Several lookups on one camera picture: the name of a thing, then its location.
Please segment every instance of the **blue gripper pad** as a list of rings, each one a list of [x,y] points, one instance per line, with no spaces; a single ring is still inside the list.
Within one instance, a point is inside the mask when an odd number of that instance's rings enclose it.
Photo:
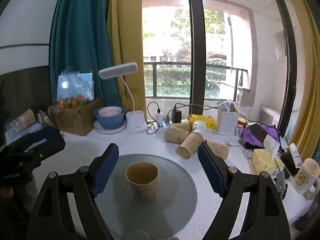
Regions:
[[[207,175],[213,191],[218,193],[220,197],[224,197],[227,193],[224,178],[202,144],[200,144],[198,148],[198,159]]]
[[[50,137],[53,137],[55,134],[56,130],[51,126],[48,126],[39,131],[33,132],[29,138],[29,141],[32,143],[37,143],[43,139],[49,139]]]
[[[98,194],[104,191],[104,188],[107,185],[107,182],[118,159],[119,147],[117,145],[114,145],[111,151],[109,152],[108,156],[104,159],[103,163],[100,166],[100,169],[97,171],[94,177],[94,186],[92,189],[92,195],[94,198],[96,198]]]

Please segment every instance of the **white plastic basket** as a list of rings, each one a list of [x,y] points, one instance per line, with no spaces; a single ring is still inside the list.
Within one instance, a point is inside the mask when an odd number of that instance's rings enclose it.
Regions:
[[[238,118],[238,112],[222,112],[218,109],[217,133],[234,135],[236,133]]]

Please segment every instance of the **stacked bowls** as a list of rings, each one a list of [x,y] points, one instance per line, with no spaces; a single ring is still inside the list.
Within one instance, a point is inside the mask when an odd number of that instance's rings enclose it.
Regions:
[[[94,115],[103,129],[114,130],[123,124],[125,112],[122,106],[107,106],[95,110]]]

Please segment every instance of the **white bottle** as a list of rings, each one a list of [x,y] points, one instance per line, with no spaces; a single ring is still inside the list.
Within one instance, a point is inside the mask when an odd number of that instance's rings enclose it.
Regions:
[[[160,109],[157,110],[156,120],[159,123],[159,126],[162,127],[163,126],[163,113],[160,111]]]
[[[296,145],[294,143],[290,144],[289,150],[290,150],[294,165],[296,166],[296,168],[300,168],[302,166],[302,160],[300,158],[300,154],[298,152]]]

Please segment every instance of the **screw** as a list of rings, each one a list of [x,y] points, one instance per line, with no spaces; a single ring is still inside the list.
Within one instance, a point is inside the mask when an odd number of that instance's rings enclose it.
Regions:
[[[56,173],[54,171],[50,172],[48,175],[50,179],[54,178],[55,176],[56,176]]]
[[[269,177],[269,173],[267,173],[266,171],[261,172],[262,177]]]
[[[229,167],[229,171],[232,173],[236,173],[238,171],[238,169],[234,166]]]
[[[79,171],[80,172],[87,172],[89,170],[89,167],[88,166],[82,166]]]

